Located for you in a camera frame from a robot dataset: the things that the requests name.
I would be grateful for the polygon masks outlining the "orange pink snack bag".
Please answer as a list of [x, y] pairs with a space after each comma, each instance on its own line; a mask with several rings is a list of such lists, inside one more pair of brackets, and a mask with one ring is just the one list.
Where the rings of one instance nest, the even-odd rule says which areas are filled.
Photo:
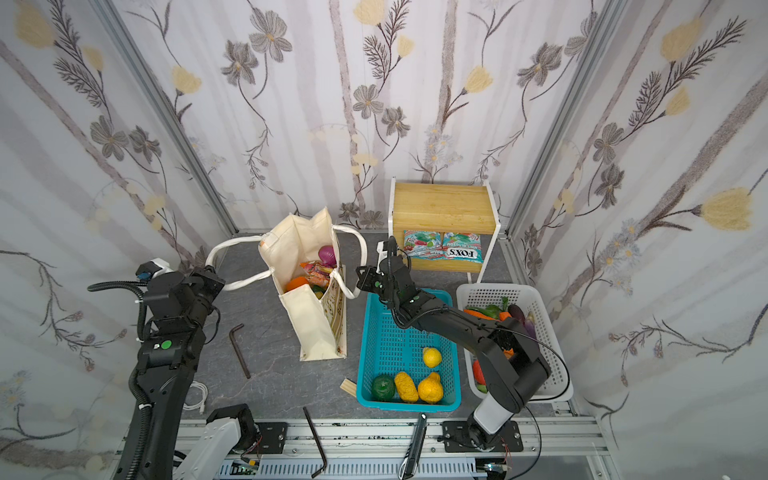
[[331, 281], [331, 273], [334, 268], [325, 265], [320, 260], [302, 262], [299, 264], [307, 281], [323, 290], [327, 289]]

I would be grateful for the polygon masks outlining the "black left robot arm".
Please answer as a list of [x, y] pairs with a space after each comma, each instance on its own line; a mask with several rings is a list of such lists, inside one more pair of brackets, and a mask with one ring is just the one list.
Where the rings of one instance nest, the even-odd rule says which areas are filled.
[[90, 292], [124, 289], [139, 302], [137, 363], [128, 380], [135, 409], [115, 479], [169, 479], [183, 405], [206, 342], [203, 328], [225, 281], [215, 268], [149, 274], [136, 281], [92, 284]]

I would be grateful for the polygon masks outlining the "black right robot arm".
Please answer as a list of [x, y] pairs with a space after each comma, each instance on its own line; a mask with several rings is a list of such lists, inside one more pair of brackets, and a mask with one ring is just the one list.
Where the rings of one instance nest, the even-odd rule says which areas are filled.
[[389, 237], [383, 246], [386, 256], [377, 266], [356, 268], [356, 287], [377, 295], [399, 328], [438, 334], [475, 356], [488, 394], [468, 417], [465, 434], [458, 441], [478, 450], [490, 449], [504, 424], [549, 379], [551, 367], [541, 353], [543, 345], [514, 318], [480, 319], [417, 287], [395, 238]]

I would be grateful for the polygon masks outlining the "purple onion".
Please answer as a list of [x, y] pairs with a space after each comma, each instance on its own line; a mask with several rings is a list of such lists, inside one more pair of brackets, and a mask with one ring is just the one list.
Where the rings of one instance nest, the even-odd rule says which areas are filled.
[[318, 259], [320, 263], [327, 268], [337, 267], [337, 258], [332, 245], [324, 245], [318, 250]]

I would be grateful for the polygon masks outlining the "cream canvas grocery bag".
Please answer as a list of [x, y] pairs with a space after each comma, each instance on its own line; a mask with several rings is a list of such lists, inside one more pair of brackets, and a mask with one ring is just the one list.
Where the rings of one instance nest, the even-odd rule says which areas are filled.
[[[205, 264], [212, 266], [217, 255], [229, 247], [255, 243], [267, 269], [243, 280], [228, 280], [224, 289], [235, 291], [270, 278], [299, 340], [301, 359], [344, 358], [347, 356], [346, 301], [357, 298], [360, 289], [349, 287], [345, 282], [338, 242], [340, 233], [357, 239], [359, 264], [364, 266], [368, 260], [367, 242], [357, 229], [334, 224], [327, 209], [311, 218], [291, 214], [265, 234], [226, 240], [211, 249]], [[291, 281], [307, 276], [301, 265], [319, 261], [320, 250], [326, 246], [335, 255], [336, 265], [328, 273], [323, 295], [317, 296], [309, 283], [289, 288]]]

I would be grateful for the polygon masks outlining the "round orange tomato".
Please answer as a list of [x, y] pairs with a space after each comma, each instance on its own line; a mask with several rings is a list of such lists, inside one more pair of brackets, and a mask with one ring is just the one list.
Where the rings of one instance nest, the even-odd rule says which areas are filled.
[[303, 276], [296, 277], [291, 279], [289, 282], [287, 282], [284, 285], [284, 292], [288, 293], [292, 290], [295, 290], [297, 288], [300, 288], [301, 286], [308, 285], [308, 284], [309, 284], [309, 280], [306, 277], [303, 277]]

